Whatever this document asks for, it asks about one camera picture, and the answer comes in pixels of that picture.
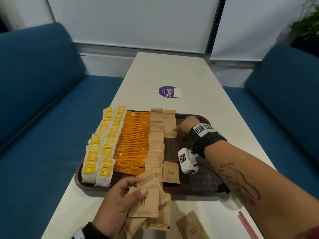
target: forearm tattoo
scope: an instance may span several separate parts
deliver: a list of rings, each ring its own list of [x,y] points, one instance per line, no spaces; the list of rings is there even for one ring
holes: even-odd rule
[[[220,166],[219,174],[225,181],[228,188],[235,192],[243,204],[255,205],[261,200],[259,191],[250,184],[242,172],[233,168],[234,163],[227,163]]]

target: brown tray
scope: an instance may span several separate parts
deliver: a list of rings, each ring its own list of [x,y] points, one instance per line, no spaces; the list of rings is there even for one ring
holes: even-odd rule
[[[201,123],[210,122],[202,116],[199,115],[190,115],[190,114],[176,114],[176,124],[181,124],[186,117],[195,116]],[[164,160],[175,162],[179,164],[178,161],[178,151],[182,148],[191,148],[187,139],[183,138],[180,134],[177,135],[177,138],[165,138],[165,152],[164,152]],[[210,163],[203,159],[202,157],[197,157],[197,164],[204,165],[212,170],[212,166]],[[94,186],[93,184],[86,184],[82,182],[81,170],[83,166],[84,158],[81,160],[79,167],[75,172],[75,183],[76,185],[84,190],[84,191],[108,191],[114,184],[116,184],[120,179],[130,176],[118,172],[113,172],[111,187],[100,187]],[[181,171],[181,167],[179,167],[179,176],[181,184],[170,184],[164,183],[164,191],[170,194],[179,194],[179,195],[210,195],[214,193],[224,192],[224,186],[222,185],[222,180],[217,177],[213,172],[209,171],[207,168],[203,166],[199,166],[199,170],[197,173],[193,175],[187,175]]]

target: hand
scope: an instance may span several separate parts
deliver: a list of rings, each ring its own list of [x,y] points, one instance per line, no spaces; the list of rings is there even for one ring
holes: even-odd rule
[[[182,132],[184,135],[188,135],[193,126],[199,123],[199,120],[195,116],[187,117],[179,126],[173,128],[175,132]]]
[[[147,194],[147,189],[141,188],[126,197],[125,189],[144,178],[125,177],[117,182],[106,194],[92,224],[109,238],[118,238],[129,210],[140,202]]]

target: sleeve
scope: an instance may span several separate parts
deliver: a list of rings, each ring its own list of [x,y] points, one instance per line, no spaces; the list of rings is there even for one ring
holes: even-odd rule
[[[87,223],[87,225],[82,229],[85,239],[110,239],[92,224],[92,222]]]

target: white sensor device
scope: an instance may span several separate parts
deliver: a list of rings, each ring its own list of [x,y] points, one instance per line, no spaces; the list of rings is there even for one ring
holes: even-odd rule
[[[191,149],[182,148],[178,151],[178,160],[183,173],[195,174],[198,172],[196,157],[198,157],[198,154],[193,154]]]

